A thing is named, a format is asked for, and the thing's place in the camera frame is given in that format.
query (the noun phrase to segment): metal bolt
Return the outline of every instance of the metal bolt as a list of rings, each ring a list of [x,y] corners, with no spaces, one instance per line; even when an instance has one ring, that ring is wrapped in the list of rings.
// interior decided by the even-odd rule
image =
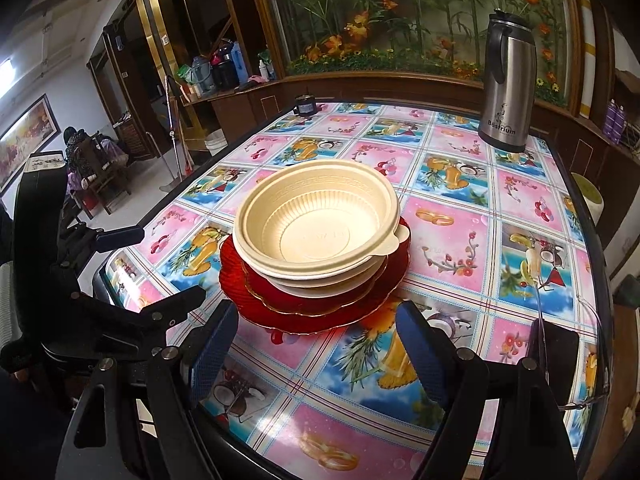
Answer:
[[[522,366],[524,366],[527,370],[535,370],[536,368],[538,368],[538,363],[531,357],[525,357],[522,360]]]
[[[166,359],[168,361],[169,359],[173,359],[175,357],[178,357],[178,347],[177,346],[168,346],[167,348],[162,350],[162,358],[163,359]]]
[[[98,368],[103,372],[109,370],[113,366],[113,359],[107,357],[98,363]]]
[[[476,356],[474,351],[469,348],[458,348],[456,354],[463,361],[471,361]]]

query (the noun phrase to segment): thermos base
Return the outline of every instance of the thermos base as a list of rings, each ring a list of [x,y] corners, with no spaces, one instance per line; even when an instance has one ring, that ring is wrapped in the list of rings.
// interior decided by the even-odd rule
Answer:
[[[484,142],[488,145],[493,146],[494,148],[498,148],[499,150],[503,150],[508,153],[523,153],[526,148],[526,144],[522,146],[515,146],[513,144],[508,144],[507,142],[502,142],[501,140],[494,139],[492,136],[487,135],[482,130],[478,130],[478,135]]]

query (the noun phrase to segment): ceiling light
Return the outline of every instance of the ceiling light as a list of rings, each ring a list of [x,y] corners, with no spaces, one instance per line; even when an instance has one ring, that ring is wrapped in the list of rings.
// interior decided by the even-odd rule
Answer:
[[[11,60],[7,59],[0,65],[0,97],[7,93],[9,88],[14,85],[15,68],[11,64]]]

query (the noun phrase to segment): framed painting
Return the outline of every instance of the framed painting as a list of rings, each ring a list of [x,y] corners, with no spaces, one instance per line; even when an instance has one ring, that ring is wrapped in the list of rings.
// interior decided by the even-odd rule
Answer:
[[[59,133],[60,128],[44,94],[0,136],[0,192],[4,192],[20,173],[29,155]]]

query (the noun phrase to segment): table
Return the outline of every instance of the table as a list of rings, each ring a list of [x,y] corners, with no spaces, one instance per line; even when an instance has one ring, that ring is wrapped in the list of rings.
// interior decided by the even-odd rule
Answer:
[[[224,297],[220,245],[258,182],[332,157],[367,164],[391,181],[412,229],[401,288],[361,322],[312,336],[283,336],[241,319],[203,403],[216,420],[302,479],[410,479],[442,411],[398,344],[396,306],[414,300],[456,346],[514,364],[537,317],[529,284],[536,258],[545,319],[580,337],[571,400],[593,395],[593,309],[610,326],[602,249],[547,143],[530,137],[525,153],[514,155],[486,145],[477,120],[452,112],[373,102],[319,108],[306,119],[286,112],[230,146],[143,219],[141,244],[113,253],[99,271],[114,301],[134,311],[202,286],[206,302],[168,332],[168,343],[179,344]],[[486,403],[471,465],[484,460],[496,409],[496,400]],[[574,453],[585,435],[590,441],[578,468],[586,468],[601,411],[566,413]]]

